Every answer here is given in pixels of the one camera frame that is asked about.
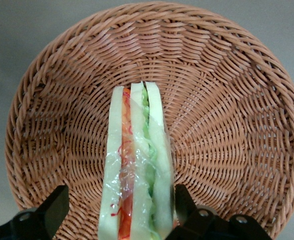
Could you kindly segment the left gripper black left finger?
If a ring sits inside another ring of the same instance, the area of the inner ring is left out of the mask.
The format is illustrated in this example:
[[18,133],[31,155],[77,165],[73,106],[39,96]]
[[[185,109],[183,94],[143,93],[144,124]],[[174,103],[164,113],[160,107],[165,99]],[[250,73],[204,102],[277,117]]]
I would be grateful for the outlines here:
[[22,210],[0,225],[0,240],[51,240],[69,209],[69,188],[59,185],[39,207]]

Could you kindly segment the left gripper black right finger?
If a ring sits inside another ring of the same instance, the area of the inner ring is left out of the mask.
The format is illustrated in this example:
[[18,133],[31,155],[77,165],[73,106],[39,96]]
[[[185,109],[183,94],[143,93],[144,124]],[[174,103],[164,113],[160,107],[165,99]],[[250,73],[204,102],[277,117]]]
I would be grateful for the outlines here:
[[197,207],[183,184],[175,187],[176,226],[167,240],[270,240],[251,216],[235,214],[224,220],[210,209]]

